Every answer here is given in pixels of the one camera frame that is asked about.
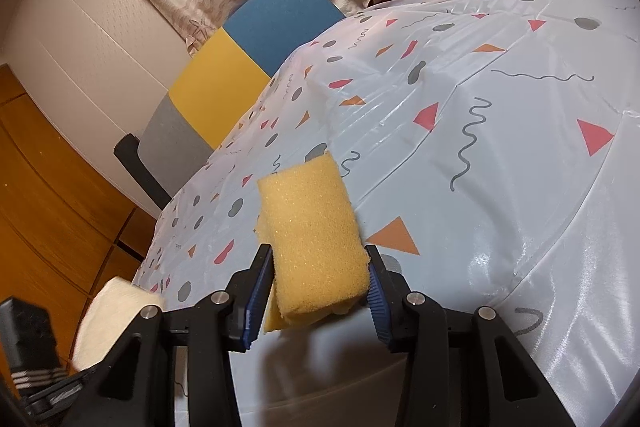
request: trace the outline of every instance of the gray squiggly line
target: gray squiggly line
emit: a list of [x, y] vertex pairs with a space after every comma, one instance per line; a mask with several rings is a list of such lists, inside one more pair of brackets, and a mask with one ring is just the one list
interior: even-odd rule
[[180, 390], [182, 391], [182, 394], [184, 395], [185, 398], [188, 398], [189, 395], [184, 390], [184, 387], [182, 386], [182, 384], [180, 382], [178, 382], [177, 380], [174, 380], [174, 383], [180, 386]]
[[418, 22], [422, 22], [425, 19], [430, 19], [431, 17], [435, 17], [438, 13], [434, 13], [433, 15], [427, 15], [426, 17], [420, 19], [419, 21], [412, 22], [411, 24], [408, 24], [407, 26], [402, 26], [402, 28], [400, 28], [400, 29], [408, 28], [409, 26], [413, 26], [414, 24], [417, 24]]
[[479, 118], [481, 118], [481, 120], [477, 120], [475, 122], [470, 122], [467, 123], [463, 128], [462, 128], [462, 134], [465, 136], [468, 136], [469, 138], [471, 138], [471, 142], [469, 142], [468, 144], [466, 144], [462, 149], [460, 149], [458, 151], [458, 158], [460, 158], [460, 161], [462, 161], [462, 163], [464, 163], [466, 165], [465, 169], [463, 171], [460, 171], [458, 174], [456, 174], [455, 176], [452, 177], [450, 183], [449, 183], [449, 188], [451, 189], [451, 192], [455, 192], [455, 188], [453, 187], [453, 182], [456, 181], [458, 178], [460, 178], [461, 176], [464, 176], [467, 172], [469, 172], [469, 169], [471, 168], [471, 163], [469, 163], [469, 160], [467, 160], [462, 153], [465, 152], [465, 150], [467, 150], [469, 147], [471, 147], [474, 143], [476, 143], [478, 141], [478, 136], [476, 136], [475, 134], [473, 134], [472, 132], [467, 132], [466, 130], [471, 127], [472, 125], [478, 125], [479, 123], [484, 123], [486, 122], [486, 117], [484, 114], [479, 114], [474, 112], [474, 109], [486, 109], [488, 107], [491, 107], [493, 105], [493, 103], [489, 102], [488, 100], [485, 100], [484, 98], [479, 98], [478, 96], [474, 97], [474, 100], [479, 100], [481, 102], [486, 102], [487, 105], [473, 105], [470, 109], [469, 109], [469, 114], [472, 116], [478, 116]]
[[572, 73], [566, 78], [560, 78], [559, 76], [555, 76], [554, 74], [544, 74], [543, 76], [533, 76], [532, 74], [528, 74], [528, 73], [510, 74], [510, 73], [506, 73], [505, 71], [500, 71], [500, 70], [491, 70], [491, 72], [492, 73], [502, 73], [502, 74], [506, 74], [507, 76], [528, 76], [529, 78], [535, 78], [536, 80], [542, 80], [543, 78], [554, 78], [556, 80], [560, 80], [560, 82], [568, 82], [574, 76], [577, 76], [578, 78], [580, 78], [580, 80], [584, 80], [585, 82], [593, 82], [595, 80], [595, 78], [596, 78], [595, 76], [592, 76], [591, 78], [583, 78], [577, 73]]
[[526, 313], [529, 315], [535, 315], [537, 317], [536, 322], [530, 325], [529, 327], [522, 328], [521, 330], [518, 330], [518, 331], [514, 331], [513, 334], [516, 337], [519, 337], [526, 333], [530, 333], [531, 331], [535, 330], [540, 324], [542, 324], [542, 320], [545, 318], [545, 315], [540, 310], [535, 310], [533, 308], [516, 308], [514, 311], [516, 313]]
[[344, 161], [340, 164], [340, 165], [342, 166], [342, 168], [343, 168], [344, 170], [346, 170], [346, 171], [347, 171], [347, 174], [341, 174], [341, 175], [340, 175], [340, 178], [344, 178], [345, 176], [348, 176], [348, 175], [349, 175], [349, 173], [351, 172], [351, 169], [350, 169], [350, 168], [348, 168], [348, 167], [346, 167], [346, 166], [344, 165], [345, 163], [347, 163], [347, 162], [354, 162], [354, 161], [356, 161], [356, 160], [359, 160], [359, 159], [360, 159], [360, 153], [359, 153], [358, 151], [351, 151], [351, 154], [355, 154], [355, 155], [356, 155], [356, 157], [355, 157], [355, 158], [347, 158], [346, 160], [344, 160]]
[[278, 154], [278, 157], [275, 159], [275, 161], [271, 164], [273, 165], [274, 169], [273, 172], [271, 174], [275, 174], [276, 172], [278, 172], [278, 169], [280, 168], [280, 163], [278, 162], [278, 160], [280, 159], [280, 154]]
[[362, 40], [362, 38], [364, 37], [364, 35], [369, 31], [369, 28], [367, 28], [366, 30], [361, 31], [360, 36], [356, 39], [356, 41], [353, 43], [352, 46], [349, 46], [347, 49], [350, 50], [351, 48], [355, 48], [358, 45], [358, 42], [360, 42]]

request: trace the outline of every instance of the red triangle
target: red triangle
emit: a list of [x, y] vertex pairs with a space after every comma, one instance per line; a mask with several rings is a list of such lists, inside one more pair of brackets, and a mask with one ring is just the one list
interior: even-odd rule
[[438, 102], [432, 103], [429, 107], [425, 107], [415, 117], [414, 123], [424, 127], [427, 131], [433, 131], [436, 127], [436, 113], [438, 112]]
[[379, 247], [393, 248], [394, 250], [420, 255], [414, 240], [411, 238], [409, 231], [402, 221], [402, 217], [399, 216], [386, 225], [386, 227], [383, 227], [369, 237], [365, 243], [372, 243]]
[[343, 80], [336, 80], [335, 82], [331, 82], [329, 84], [329, 87], [331, 89], [339, 89], [339, 88], [344, 87], [347, 84], [349, 84], [349, 82], [351, 82], [352, 80], [353, 80], [352, 78], [345, 78]]
[[579, 119], [578, 125], [582, 131], [584, 142], [587, 145], [589, 156], [593, 156], [596, 152], [606, 146], [606, 144], [613, 138], [613, 135], [609, 131], [599, 125]]
[[213, 260], [214, 264], [220, 264], [222, 263], [225, 259], [227, 254], [231, 251], [231, 249], [234, 247], [234, 240], [232, 239], [231, 241], [229, 241], [229, 244], [226, 245], [225, 249], [220, 252], [220, 254]]
[[400, 58], [405, 58], [407, 55], [409, 55], [415, 48], [415, 45], [418, 43], [418, 41], [411, 41], [409, 42], [409, 46], [406, 49], [406, 51], [402, 54], [402, 57]]
[[538, 19], [533, 19], [529, 21], [529, 26], [531, 26], [532, 31], [536, 31], [540, 26], [542, 26], [546, 21], [540, 21]]

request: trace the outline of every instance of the plastic tablecloth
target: plastic tablecloth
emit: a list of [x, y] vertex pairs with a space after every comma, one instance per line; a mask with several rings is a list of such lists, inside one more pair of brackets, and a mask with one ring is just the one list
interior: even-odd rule
[[[258, 247], [256, 180], [328, 150], [385, 264], [444, 307], [496, 307], [599, 426], [640, 367], [639, 39], [637, 0], [399, 0], [338, 22], [164, 209], [134, 283], [169, 309], [224, 288]], [[394, 423], [404, 360], [367, 309], [231, 360], [245, 427]]]

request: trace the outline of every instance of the orange triangle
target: orange triangle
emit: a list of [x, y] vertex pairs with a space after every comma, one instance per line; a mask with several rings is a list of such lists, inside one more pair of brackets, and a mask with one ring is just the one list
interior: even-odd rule
[[302, 117], [302, 120], [300, 120], [300, 122], [298, 122], [298, 125], [296, 126], [296, 129], [298, 127], [300, 127], [303, 123], [305, 123], [305, 121], [307, 121], [309, 119], [309, 111], [305, 111], [304, 116]]
[[388, 46], [385, 46], [384, 48], [380, 48], [377, 52], [376, 52], [376, 57], [380, 57], [380, 55], [382, 55], [384, 52], [386, 52], [393, 44], [389, 44]]
[[352, 96], [349, 100], [344, 100], [344, 102], [340, 102], [340, 105], [365, 105], [365, 101], [361, 99], [358, 95]]
[[404, 222], [402, 222], [402, 218], [399, 216], [386, 225], [386, 227], [383, 227], [369, 237], [365, 243], [372, 243], [379, 247], [393, 248], [394, 250], [420, 255], [414, 240], [411, 238]]
[[493, 44], [483, 44], [482, 46], [478, 46], [474, 49], [475, 52], [505, 52], [506, 50], [502, 48], [498, 48]]

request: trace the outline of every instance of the gray dot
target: gray dot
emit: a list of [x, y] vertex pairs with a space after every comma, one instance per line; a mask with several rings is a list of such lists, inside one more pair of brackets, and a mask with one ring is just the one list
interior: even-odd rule
[[597, 20], [588, 19], [587, 17], [576, 17], [574, 22], [583, 30], [594, 30], [600, 26], [600, 23]]
[[276, 139], [277, 137], [278, 137], [278, 133], [274, 134], [270, 139], [268, 139], [268, 140], [267, 140], [267, 143], [266, 143], [266, 144], [264, 144], [264, 146], [265, 146], [265, 147], [270, 146], [270, 145], [275, 141], [275, 139]]
[[238, 212], [240, 212], [242, 203], [244, 203], [244, 200], [242, 198], [238, 198], [236, 201], [234, 201], [234, 204], [231, 205], [231, 210], [229, 210], [229, 217], [234, 217]]
[[445, 32], [449, 28], [453, 28], [453, 26], [455, 26], [455, 24], [453, 22], [450, 22], [448, 24], [438, 24], [437, 26], [433, 27], [433, 31], [435, 31], [435, 32]]
[[322, 156], [326, 151], [326, 143], [319, 143], [313, 149], [311, 149], [305, 156], [305, 162], [311, 161], [313, 158]]
[[391, 272], [402, 273], [402, 267], [400, 266], [400, 263], [398, 263], [398, 260], [395, 257], [391, 257], [386, 253], [382, 253], [380, 254], [380, 258], [382, 259], [382, 262], [385, 264], [385, 268], [387, 270]]
[[418, 81], [418, 77], [420, 76], [420, 71], [426, 65], [427, 65], [427, 63], [424, 60], [421, 60], [420, 62], [418, 62], [414, 66], [413, 70], [409, 71], [409, 75], [406, 78], [406, 83], [409, 84], [410, 86], [412, 84], [415, 84]]
[[178, 301], [185, 302], [191, 293], [191, 282], [187, 281], [178, 290]]

